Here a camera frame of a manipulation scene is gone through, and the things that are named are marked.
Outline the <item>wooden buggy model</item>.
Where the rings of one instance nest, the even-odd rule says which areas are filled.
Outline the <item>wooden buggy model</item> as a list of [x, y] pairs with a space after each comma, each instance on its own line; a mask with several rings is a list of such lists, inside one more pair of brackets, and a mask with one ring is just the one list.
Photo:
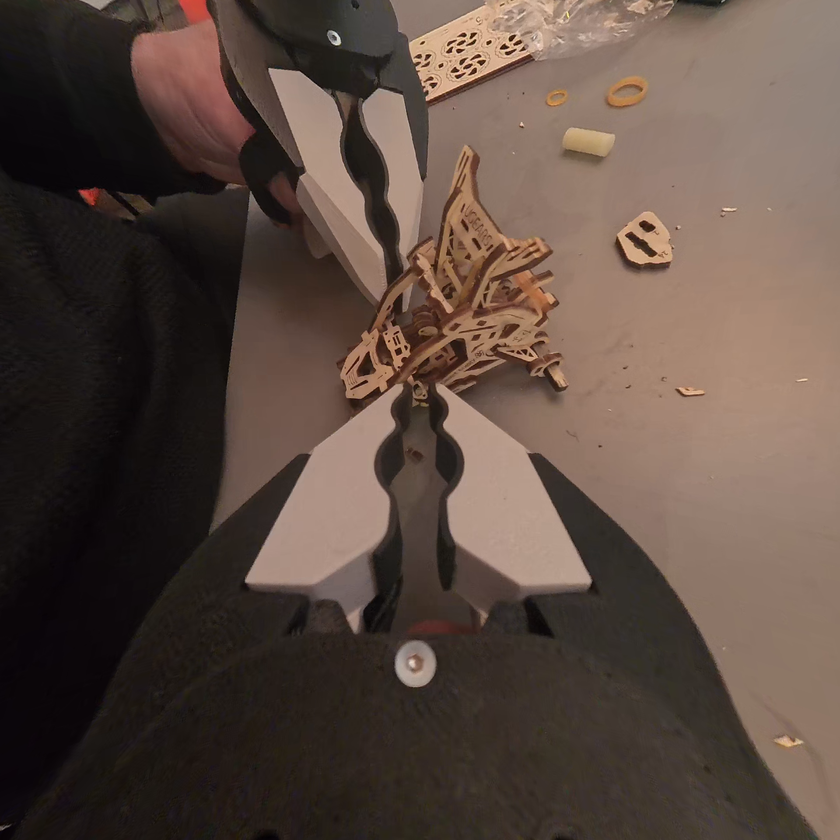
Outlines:
[[431, 385], [462, 392], [507, 362], [542, 377], [556, 392], [569, 383], [563, 356], [545, 330], [558, 301], [546, 290], [552, 255], [540, 237], [505, 236], [480, 201], [480, 158], [463, 148], [437, 239], [408, 256], [406, 271], [382, 297], [370, 327], [340, 363], [355, 413], [394, 385], [410, 385], [416, 405]]

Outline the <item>large yellow rubber band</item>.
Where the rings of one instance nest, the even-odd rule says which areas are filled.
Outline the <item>large yellow rubber band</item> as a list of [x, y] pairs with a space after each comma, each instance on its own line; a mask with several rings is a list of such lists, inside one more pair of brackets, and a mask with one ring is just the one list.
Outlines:
[[606, 103], [615, 109], [633, 107], [642, 102], [648, 93], [648, 81], [644, 77], [631, 76], [617, 81], [605, 95]]

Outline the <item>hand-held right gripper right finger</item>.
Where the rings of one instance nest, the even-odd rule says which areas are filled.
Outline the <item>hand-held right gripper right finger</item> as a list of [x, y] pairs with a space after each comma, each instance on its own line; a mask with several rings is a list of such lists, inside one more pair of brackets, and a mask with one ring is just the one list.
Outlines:
[[429, 388], [437, 575], [475, 613], [534, 595], [587, 592], [592, 577], [532, 453], [443, 385]]

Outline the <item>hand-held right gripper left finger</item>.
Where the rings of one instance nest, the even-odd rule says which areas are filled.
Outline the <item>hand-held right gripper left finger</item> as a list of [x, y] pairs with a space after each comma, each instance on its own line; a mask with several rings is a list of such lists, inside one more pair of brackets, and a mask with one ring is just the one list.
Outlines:
[[403, 433], [396, 385], [311, 451], [245, 577], [250, 590], [336, 602], [356, 633], [391, 627], [403, 583], [392, 492]]

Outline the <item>person's left forearm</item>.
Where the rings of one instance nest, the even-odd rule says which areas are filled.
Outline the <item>person's left forearm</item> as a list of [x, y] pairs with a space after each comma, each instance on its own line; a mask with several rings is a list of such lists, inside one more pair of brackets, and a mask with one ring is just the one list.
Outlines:
[[2, 183], [152, 200], [223, 189], [176, 161], [141, 104], [131, 53], [146, 33], [83, 2], [1, 3]]

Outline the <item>clear plastic bag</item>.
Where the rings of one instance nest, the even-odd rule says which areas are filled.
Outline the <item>clear plastic bag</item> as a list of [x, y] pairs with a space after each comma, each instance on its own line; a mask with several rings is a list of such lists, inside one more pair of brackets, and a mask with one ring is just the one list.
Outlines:
[[555, 60], [614, 46], [666, 18], [674, 1], [487, 2], [490, 28], [513, 35], [535, 60]]

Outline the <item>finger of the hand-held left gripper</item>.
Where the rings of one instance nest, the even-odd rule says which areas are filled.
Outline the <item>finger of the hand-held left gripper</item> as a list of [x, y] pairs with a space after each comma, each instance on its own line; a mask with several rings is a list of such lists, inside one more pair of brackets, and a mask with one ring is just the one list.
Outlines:
[[378, 303], [407, 268], [419, 240], [424, 199], [402, 94], [379, 89], [363, 100], [363, 164], [364, 208], [374, 243], [365, 285], [368, 298]]
[[340, 106], [297, 70], [269, 69], [303, 173], [297, 200], [324, 247], [372, 304], [385, 292], [385, 256], [365, 212], [364, 195], [342, 153]]

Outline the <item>pale wax cylinder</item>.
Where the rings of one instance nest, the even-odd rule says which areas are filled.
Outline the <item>pale wax cylinder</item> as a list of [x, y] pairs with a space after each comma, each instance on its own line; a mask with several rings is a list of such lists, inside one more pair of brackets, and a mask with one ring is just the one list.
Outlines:
[[564, 151], [602, 159], [611, 153], [615, 141], [614, 133], [570, 127], [563, 135], [562, 148]]

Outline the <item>person's left hand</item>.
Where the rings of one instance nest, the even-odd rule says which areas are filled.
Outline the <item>person's left hand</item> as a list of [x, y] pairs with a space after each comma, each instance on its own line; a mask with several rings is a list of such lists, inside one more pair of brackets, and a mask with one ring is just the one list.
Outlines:
[[255, 130], [225, 86], [212, 20], [139, 35], [134, 86], [165, 148], [187, 172], [244, 186], [239, 153]]

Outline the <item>wooden parts sheet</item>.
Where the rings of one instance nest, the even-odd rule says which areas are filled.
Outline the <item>wooden parts sheet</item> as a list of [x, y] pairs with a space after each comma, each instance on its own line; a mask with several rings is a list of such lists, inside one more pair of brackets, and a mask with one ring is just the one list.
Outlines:
[[532, 60], [528, 45], [518, 35], [494, 28], [494, 17], [493, 7], [478, 7], [411, 42], [428, 105]]

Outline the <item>flat slotted wooden part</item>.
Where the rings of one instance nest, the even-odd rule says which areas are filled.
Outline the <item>flat slotted wooden part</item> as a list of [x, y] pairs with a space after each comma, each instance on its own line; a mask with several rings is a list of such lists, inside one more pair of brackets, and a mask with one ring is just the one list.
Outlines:
[[625, 261], [638, 269], [666, 268], [674, 256], [669, 231], [650, 211], [626, 224], [616, 235], [616, 245]]

